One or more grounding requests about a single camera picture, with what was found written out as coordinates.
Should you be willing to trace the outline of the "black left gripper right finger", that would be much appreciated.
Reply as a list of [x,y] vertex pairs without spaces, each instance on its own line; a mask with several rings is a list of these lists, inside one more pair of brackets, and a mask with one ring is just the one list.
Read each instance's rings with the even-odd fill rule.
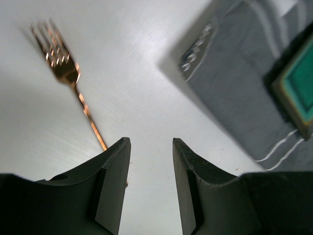
[[173,162],[185,235],[310,235],[313,174],[232,175],[173,139]]

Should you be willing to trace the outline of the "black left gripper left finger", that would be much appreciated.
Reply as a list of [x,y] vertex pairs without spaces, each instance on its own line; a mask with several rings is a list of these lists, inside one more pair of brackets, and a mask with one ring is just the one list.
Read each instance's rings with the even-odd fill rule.
[[2,174],[1,234],[118,234],[130,154],[130,139],[124,137],[51,180],[31,181]]

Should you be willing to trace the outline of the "grey striped cloth placemat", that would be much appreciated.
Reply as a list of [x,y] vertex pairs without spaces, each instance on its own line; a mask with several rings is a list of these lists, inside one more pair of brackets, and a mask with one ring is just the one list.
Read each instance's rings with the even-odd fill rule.
[[304,140],[268,93],[263,76],[313,24],[310,0],[194,1],[169,13],[173,44],[160,61],[167,78],[266,171],[311,171]]

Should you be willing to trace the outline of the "copper fork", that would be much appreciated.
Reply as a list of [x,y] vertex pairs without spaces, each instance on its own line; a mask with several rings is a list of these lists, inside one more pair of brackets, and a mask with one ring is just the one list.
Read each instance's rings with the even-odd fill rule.
[[78,81],[81,77],[80,66],[73,58],[59,29],[53,20],[49,20],[38,22],[36,26],[32,24],[30,26],[30,31],[44,55],[45,62],[51,69],[57,81],[70,87],[75,94],[75,97],[80,103],[102,149],[106,151],[108,147],[96,127],[90,109],[82,93],[78,89]]

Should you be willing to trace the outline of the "green square ceramic plate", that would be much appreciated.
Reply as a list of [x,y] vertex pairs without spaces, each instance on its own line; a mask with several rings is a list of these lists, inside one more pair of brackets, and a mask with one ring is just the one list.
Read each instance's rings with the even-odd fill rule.
[[313,25],[283,49],[263,83],[283,118],[308,141],[313,135]]

